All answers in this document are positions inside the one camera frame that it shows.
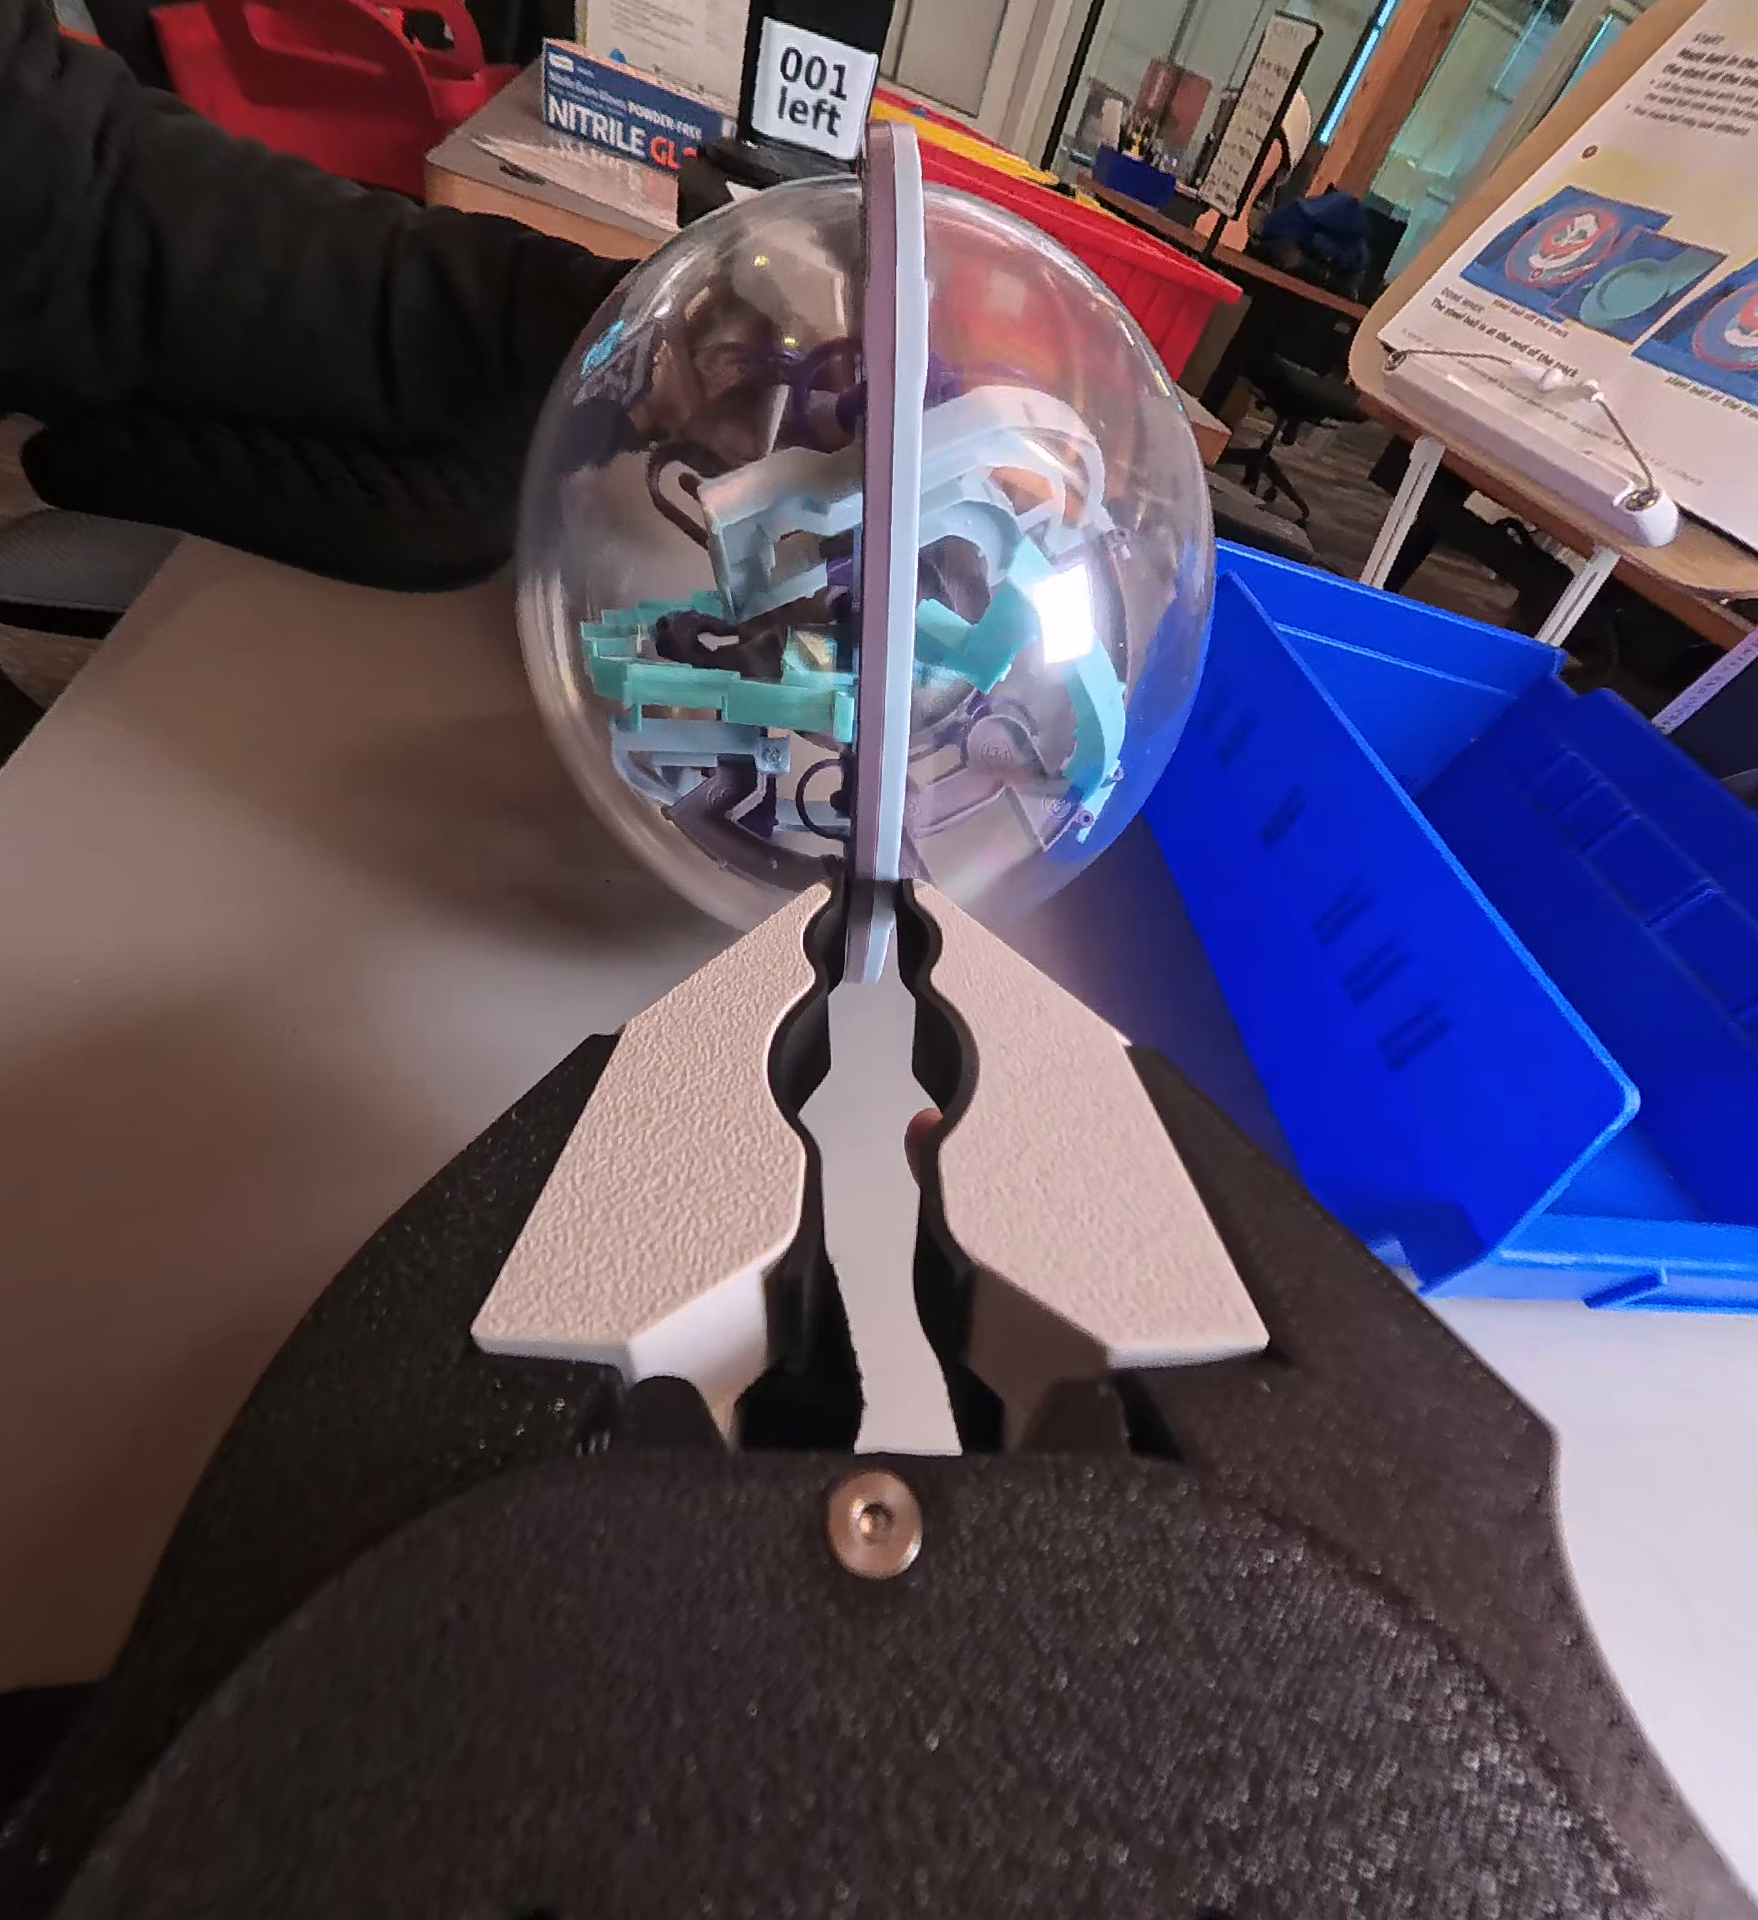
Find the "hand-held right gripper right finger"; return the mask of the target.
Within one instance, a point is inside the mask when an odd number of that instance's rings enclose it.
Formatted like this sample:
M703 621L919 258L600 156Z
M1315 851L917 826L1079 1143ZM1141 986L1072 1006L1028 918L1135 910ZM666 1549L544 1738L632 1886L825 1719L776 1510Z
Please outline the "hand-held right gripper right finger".
M914 1073L940 1112L924 1246L942 1361L1026 1439L1060 1386L1267 1351L1130 1039L936 887L903 886Z

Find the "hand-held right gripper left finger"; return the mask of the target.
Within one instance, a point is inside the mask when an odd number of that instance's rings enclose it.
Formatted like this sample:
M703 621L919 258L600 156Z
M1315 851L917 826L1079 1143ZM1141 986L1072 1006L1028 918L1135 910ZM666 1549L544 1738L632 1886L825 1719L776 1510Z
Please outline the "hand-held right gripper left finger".
M838 1443L838 1285L799 1119L837 953L817 883L628 1021L471 1321L484 1354L686 1380L747 1443Z

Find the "clear maze ball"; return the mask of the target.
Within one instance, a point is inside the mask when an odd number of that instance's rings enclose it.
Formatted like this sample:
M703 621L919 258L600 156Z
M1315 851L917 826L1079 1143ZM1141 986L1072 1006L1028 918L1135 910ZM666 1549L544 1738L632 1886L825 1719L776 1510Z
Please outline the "clear maze ball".
M1057 896L1194 707L1218 541L1118 285L879 125L684 225L531 442L517 622L583 803L738 930L815 883Z

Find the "person's left forearm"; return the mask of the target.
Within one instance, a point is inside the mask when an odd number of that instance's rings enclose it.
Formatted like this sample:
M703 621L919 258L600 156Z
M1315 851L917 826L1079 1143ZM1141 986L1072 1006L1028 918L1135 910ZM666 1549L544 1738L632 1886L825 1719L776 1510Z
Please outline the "person's left forearm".
M0 416L36 496L392 590L510 559L619 259L220 130L0 3Z

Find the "blue glove box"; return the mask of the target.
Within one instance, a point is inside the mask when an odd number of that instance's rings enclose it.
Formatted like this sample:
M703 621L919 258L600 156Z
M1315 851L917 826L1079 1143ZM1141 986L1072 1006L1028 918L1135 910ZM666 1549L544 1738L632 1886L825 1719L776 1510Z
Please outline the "blue glove box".
M537 74L546 130L660 173L682 171L732 126L714 103L561 39L542 42Z

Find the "red plastic bin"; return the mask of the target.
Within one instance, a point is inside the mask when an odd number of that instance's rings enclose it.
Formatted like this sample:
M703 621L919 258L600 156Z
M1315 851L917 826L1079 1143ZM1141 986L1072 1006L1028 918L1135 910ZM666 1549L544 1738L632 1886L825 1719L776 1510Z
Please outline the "red plastic bin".
M1026 162L979 141L951 143L917 121L928 179L964 189L1053 236L1132 313L1168 373L1186 371L1214 318L1243 300L1236 283Z

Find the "blue plastic bin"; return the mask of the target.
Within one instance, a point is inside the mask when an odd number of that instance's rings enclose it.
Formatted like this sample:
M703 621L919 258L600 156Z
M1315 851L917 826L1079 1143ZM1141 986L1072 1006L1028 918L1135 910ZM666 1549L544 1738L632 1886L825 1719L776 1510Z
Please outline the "blue plastic bin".
M1145 817L1300 1177L1424 1295L1758 1313L1758 813L1677 741L1224 543Z

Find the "small white text board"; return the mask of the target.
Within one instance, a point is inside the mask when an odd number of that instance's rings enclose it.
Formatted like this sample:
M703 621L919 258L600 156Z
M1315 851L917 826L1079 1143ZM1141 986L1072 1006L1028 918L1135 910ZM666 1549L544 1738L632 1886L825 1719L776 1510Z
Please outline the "small white text board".
M1320 22L1306 15L1276 11L1265 23L1197 187L1202 205L1221 223L1238 220L1250 203L1263 160L1320 39Z

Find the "red handled basket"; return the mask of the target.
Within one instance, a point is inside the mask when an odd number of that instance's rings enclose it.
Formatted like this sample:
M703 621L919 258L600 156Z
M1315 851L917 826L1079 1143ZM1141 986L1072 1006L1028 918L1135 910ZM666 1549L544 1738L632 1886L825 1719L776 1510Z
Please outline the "red handled basket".
M460 1L158 3L152 23L172 89L220 128L411 200L519 73Z

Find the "wooden support post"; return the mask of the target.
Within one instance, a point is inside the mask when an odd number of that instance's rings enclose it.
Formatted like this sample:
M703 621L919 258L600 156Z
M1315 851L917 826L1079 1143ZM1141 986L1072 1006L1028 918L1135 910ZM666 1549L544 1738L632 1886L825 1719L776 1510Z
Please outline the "wooden support post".
M1443 60L1470 1L1398 1L1330 130L1310 192L1371 192L1419 94Z

